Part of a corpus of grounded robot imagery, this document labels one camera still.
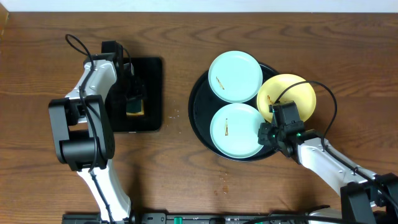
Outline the yellow green sponge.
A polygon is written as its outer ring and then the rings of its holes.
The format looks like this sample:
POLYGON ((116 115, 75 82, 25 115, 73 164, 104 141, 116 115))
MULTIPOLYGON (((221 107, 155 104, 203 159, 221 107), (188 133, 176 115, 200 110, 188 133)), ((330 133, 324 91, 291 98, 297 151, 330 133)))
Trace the yellow green sponge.
POLYGON ((127 116, 143 116, 144 115, 144 101, 134 100, 126 102, 127 116))

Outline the yellow plate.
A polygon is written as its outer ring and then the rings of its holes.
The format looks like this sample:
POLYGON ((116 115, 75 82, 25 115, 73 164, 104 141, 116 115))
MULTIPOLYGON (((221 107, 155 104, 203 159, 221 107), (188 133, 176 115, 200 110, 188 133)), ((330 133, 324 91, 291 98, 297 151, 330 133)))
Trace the yellow plate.
MULTIPOLYGON (((276 99, 286 88, 303 81, 305 81, 305 79, 293 74, 276 75, 265 81, 257 94, 256 103, 260 114, 262 114, 266 121, 272 121, 272 113, 269 111, 269 105, 274 104, 276 99)), ((297 105, 301 120, 306 121, 315 111, 316 94, 309 83, 304 83, 289 89, 283 94, 279 101, 281 103, 285 101, 294 101, 297 105)))

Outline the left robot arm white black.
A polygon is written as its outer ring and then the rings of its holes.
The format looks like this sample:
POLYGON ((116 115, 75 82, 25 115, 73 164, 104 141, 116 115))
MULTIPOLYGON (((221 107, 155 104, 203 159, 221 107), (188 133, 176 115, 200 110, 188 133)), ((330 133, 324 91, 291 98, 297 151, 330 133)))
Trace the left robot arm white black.
POLYGON ((132 103, 141 113, 147 91, 131 57, 123 56, 127 49, 115 40, 104 41, 100 54, 85 45, 77 51, 86 57, 83 75, 64 98, 50 101, 50 124, 57 159, 86 182, 100 212, 64 214, 62 223, 132 223, 131 200, 113 166, 115 141, 105 101, 122 111, 132 103))

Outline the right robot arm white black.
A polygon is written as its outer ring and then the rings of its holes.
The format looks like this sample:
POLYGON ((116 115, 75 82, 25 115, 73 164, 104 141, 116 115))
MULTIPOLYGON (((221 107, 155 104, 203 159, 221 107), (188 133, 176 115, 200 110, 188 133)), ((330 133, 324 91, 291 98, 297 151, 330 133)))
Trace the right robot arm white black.
POLYGON ((341 199, 341 217, 356 223, 397 223, 397 175, 367 170, 303 122, 262 123, 258 143, 316 173, 341 199))

